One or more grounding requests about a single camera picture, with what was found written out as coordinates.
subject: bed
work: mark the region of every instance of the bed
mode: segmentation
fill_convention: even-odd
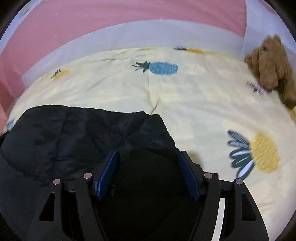
[[[245,181],[276,240],[296,209],[295,120],[243,62],[275,33],[295,68],[296,43],[264,1],[30,1],[0,40],[1,127],[47,104],[158,114],[205,171]]]

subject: black garment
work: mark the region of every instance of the black garment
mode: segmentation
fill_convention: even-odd
[[[51,105],[27,110],[1,146],[0,208],[12,230],[25,240],[49,184],[91,172],[111,150],[122,162],[94,201],[110,241],[187,240],[198,203],[160,116]]]

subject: teddy bear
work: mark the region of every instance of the teddy bear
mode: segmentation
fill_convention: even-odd
[[[296,77],[278,35],[267,37],[259,48],[246,55],[245,62],[262,88],[268,92],[277,90],[289,109],[296,106]]]

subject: bed sheet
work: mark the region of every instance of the bed sheet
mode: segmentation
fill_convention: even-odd
[[[260,95],[254,82],[244,62],[219,52],[107,51],[36,81],[15,104],[6,129],[27,109],[46,104],[159,114],[176,147],[205,171],[244,179],[273,241],[296,208],[290,198],[296,194],[296,128],[277,93]],[[213,240],[221,225],[219,218]]]

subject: silver pin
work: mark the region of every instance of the silver pin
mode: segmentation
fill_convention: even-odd
[[[61,180],[60,179],[54,179],[54,181],[53,181],[53,183],[55,184],[55,185],[58,185],[59,183],[61,182]]]
[[[235,182],[236,182],[238,185],[243,184],[242,179],[239,179],[239,178],[235,179]]]
[[[92,174],[89,173],[89,172],[87,172],[86,174],[83,175],[83,177],[84,177],[85,179],[89,179],[89,178],[91,178],[91,176],[92,176]]]
[[[209,173],[209,172],[205,173],[205,178],[211,179],[212,177],[213,177],[213,175],[211,173]]]

